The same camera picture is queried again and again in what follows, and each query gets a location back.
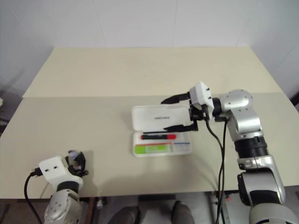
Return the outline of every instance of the white wall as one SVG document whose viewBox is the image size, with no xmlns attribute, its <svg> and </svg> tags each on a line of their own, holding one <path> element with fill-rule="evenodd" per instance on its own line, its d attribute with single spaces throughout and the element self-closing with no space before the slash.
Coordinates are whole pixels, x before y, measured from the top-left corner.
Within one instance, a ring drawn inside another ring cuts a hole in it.
<svg viewBox="0 0 299 224">
<path fill-rule="evenodd" d="M 10 117 L 53 46 L 243 45 L 299 91 L 299 0 L 0 0 L 0 96 Z"/>
</svg>

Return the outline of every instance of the red marker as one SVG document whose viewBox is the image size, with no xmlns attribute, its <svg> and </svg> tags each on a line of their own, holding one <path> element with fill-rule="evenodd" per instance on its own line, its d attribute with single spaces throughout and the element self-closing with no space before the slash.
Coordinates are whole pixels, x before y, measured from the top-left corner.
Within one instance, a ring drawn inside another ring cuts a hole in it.
<svg viewBox="0 0 299 224">
<path fill-rule="evenodd" d="M 175 134 L 158 134 L 158 135 L 147 135 L 143 134 L 141 139 L 176 139 L 177 136 Z"/>
</svg>

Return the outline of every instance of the robotic arm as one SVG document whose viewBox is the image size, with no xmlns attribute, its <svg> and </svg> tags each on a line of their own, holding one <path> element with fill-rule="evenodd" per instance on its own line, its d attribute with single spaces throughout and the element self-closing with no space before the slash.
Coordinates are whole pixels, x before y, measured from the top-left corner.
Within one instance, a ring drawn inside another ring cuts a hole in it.
<svg viewBox="0 0 299 224">
<path fill-rule="evenodd" d="M 69 151 L 69 156 L 55 156 L 39 163 L 45 179 L 56 190 L 44 213 L 45 224 L 77 224 L 81 204 L 78 190 L 83 186 L 85 157 L 82 152 Z"/>
<path fill-rule="evenodd" d="M 299 224 L 294 213 L 285 207 L 285 189 L 274 158 L 268 154 L 260 119 L 252 108 L 252 96 L 244 90 L 234 90 L 212 98 L 210 89 L 200 82 L 188 93 L 175 95 L 162 104 L 190 99 L 190 126 L 171 126 L 168 132 L 197 131 L 197 120 L 215 117 L 228 120 L 230 136 L 239 155 L 238 188 L 242 202 L 251 206 L 250 224 Z"/>
</svg>

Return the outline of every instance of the tabletop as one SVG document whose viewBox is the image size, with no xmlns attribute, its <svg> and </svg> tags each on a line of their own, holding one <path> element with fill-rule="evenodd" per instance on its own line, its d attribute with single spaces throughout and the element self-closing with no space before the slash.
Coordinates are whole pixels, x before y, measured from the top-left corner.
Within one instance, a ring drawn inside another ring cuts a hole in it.
<svg viewBox="0 0 299 224">
<path fill-rule="evenodd" d="M 282 92 L 248 47 L 57 48 L 24 97 L 168 96 L 199 81 L 213 93 Z"/>
<path fill-rule="evenodd" d="M 157 105 L 198 81 L 213 96 L 245 89 L 285 186 L 299 184 L 298 112 L 249 48 L 55 49 L 0 138 L 0 197 L 23 198 L 31 169 L 68 150 L 82 151 L 89 175 L 81 197 L 216 190 L 221 153 L 199 122 L 190 155 L 133 156 L 131 109 Z M 222 136 L 223 124 L 211 123 Z M 237 189 L 237 153 L 229 134 L 225 189 Z M 30 180 L 30 198 L 54 192 Z"/>
<path fill-rule="evenodd" d="M 283 93 L 254 93 L 269 153 L 275 157 L 283 183 L 299 184 L 298 112 Z M 82 151 L 89 175 L 81 197 L 158 194 L 216 190 L 221 152 L 204 122 L 192 132 L 190 155 L 133 156 L 131 109 L 154 105 L 165 97 L 25 98 L 0 139 L 0 197 L 23 198 L 31 169 L 44 159 L 68 150 Z M 223 123 L 211 128 L 222 136 Z M 227 135 L 225 189 L 237 189 L 234 144 Z M 31 198 L 53 193 L 43 177 L 30 180 Z"/>
</svg>

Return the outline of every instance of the green eraser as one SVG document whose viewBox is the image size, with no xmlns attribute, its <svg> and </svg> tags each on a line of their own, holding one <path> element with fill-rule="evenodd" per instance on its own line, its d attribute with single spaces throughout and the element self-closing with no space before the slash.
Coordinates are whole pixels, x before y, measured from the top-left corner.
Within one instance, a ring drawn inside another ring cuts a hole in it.
<svg viewBox="0 0 299 224">
<path fill-rule="evenodd" d="M 135 145 L 136 154 L 167 153 L 171 151 L 171 144 L 161 145 Z"/>
</svg>

